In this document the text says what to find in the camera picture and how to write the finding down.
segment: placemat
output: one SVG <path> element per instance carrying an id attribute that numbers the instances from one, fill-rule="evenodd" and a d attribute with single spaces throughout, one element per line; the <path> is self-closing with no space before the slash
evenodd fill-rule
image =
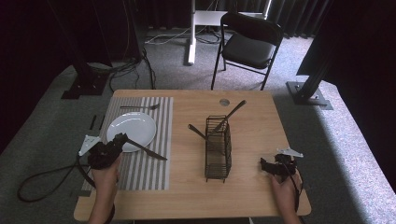
<path id="1" fill-rule="evenodd" d="M 147 108 L 120 109 L 122 105 L 156 105 L 154 110 Z M 147 148 L 164 156 L 167 161 L 160 161 L 148 156 L 143 150 L 125 152 L 120 164 L 120 190 L 161 190 L 169 189 L 169 168 L 171 155 L 173 97 L 113 97 L 110 100 L 100 137 L 107 143 L 106 132 L 111 122 L 122 114 L 142 112 L 151 116 L 157 132 Z M 93 187 L 84 181 L 82 190 L 92 190 Z"/>

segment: carpeted floor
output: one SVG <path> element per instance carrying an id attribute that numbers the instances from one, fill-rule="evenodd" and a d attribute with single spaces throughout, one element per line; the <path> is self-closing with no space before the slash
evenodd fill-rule
<path id="1" fill-rule="evenodd" d="M 149 36 L 179 30 L 149 32 Z M 157 89 L 209 90 L 218 46 L 212 35 L 200 35 L 195 64 L 187 65 L 187 38 L 147 43 L 149 63 L 155 71 Z M 333 110 L 296 105 L 286 82 L 304 82 L 295 76 L 312 39 L 284 39 L 266 91 L 276 103 L 290 147 L 304 153 L 299 170 L 312 205 L 305 223 L 396 223 L 396 196 L 383 176 L 361 131 L 349 114 L 337 88 L 326 82 L 319 90 Z M 61 100 L 76 77 L 73 67 L 64 70 L 50 85 L 31 117 L 0 156 L 0 223 L 77 223 L 73 218 L 83 178 L 77 169 L 48 198 L 25 203 L 18 199 L 21 182 L 30 175 L 73 165 L 85 134 L 98 135 L 92 118 L 102 118 L 112 94 L 118 89 L 150 89 L 149 67 L 117 73 L 101 96 Z M 217 90 L 260 88 L 262 77 L 230 67 L 219 72 Z M 25 186 L 22 196 L 36 198 L 54 188 L 67 173 L 45 175 Z M 253 217 L 255 224 L 282 223 L 279 217 Z"/>

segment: wooden table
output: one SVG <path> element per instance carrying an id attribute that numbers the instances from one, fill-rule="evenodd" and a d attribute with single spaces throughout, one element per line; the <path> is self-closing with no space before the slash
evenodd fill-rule
<path id="1" fill-rule="evenodd" d="M 279 216 L 260 158 L 274 162 L 277 148 L 289 146 L 272 95 L 268 91 L 116 91 L 113 97 L 174 97 L 172 149 L 168 190 L 119 190 L 114 219 Z M 228 106 L 221 105 L 228 99 Z M 205 132 L 210 115 L 227 115 L 242 100 L 247 103 L 229 119 L 233 166 L 222 180 L 206 182 L 205 140 L 188 129 Z M 79 197 L 75 219 L 88 220 L 95 199 Z M 311 212 L 303 191 L 298 215 Z"/>

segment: utensil holder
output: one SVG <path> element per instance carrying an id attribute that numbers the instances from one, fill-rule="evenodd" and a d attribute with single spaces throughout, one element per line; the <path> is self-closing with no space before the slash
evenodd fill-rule
<path id="1" fill-rule="evenodd" d="M 206 119 L 205 136 L 224 120 L 225 116 L 209 116 Z M 205 177 L 207 179 L 222 179 L 228 177 L 232 166 L 232 145 L 230 124 L 226 120 L 221 127 L 208 137 L 205 142 Z"/>

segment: person's right arm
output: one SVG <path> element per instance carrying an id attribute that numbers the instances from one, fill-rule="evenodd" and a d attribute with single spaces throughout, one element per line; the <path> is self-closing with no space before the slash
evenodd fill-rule
<path id="1" fill-rule="evenodd" d="M 279 209 L 280 215 L 282 216 L 286 224 L 301 224 L 297 213 L 294 210 L 296 190 L 295 187 L 288 177 L 282 183 L 276 180 L 274 175 L 268 174 L 271 179 L 271 186 L 275 196 L 276 205 Z M 296 186 L 301 186 L 300 177 L 296 174 L 292 176 Z"/>

